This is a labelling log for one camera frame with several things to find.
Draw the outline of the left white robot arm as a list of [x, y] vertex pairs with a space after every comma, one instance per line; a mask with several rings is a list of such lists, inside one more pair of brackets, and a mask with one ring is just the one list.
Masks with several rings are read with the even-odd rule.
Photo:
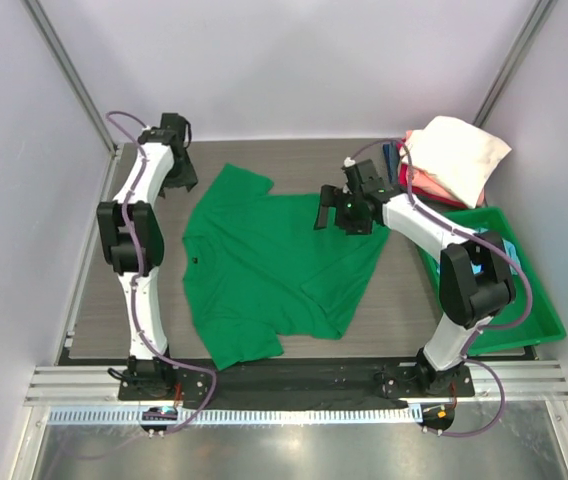
[[122, 111], [106, 119], [136, 149], [122, 187], [96, 210], [103, 256], [121, 286], [131, 335], [125, 369], [109, 374], [120, 382], [121, 399], [162, 400], [176, 389], [176, 375], [159, 306], [165, 242], [154, 206], [167, 189], [190, 191], [198, 183], [188, 153], [192, 128], [178, 113], [162, 114], [157, 126]]

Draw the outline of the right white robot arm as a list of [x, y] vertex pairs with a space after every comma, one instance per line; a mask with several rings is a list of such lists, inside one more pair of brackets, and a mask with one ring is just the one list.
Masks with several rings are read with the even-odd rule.
[[348, 234], [366, 235], [375, 225], [396, 231], [437, 260], [443, 315], [416, 355], [415, 384], [424, 394], [446, 391], [480, 332], [516, 290], [501, 236], [476, 235], [421, 202], [408, 186], [388, 187], [370, 160], [346, 159], [342, 187], [320, 190], [315, 229], [334, 223]]

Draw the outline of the green t shirt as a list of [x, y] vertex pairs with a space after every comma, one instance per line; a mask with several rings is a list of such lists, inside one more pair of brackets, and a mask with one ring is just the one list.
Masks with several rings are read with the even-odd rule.
[[283, 336], [341, 339], [390, 234], [317, 230], [319, 196], [275, 195], [273, 186], [225, 165], [183, 234], [184, 292], [219, 370], [281, 355]]

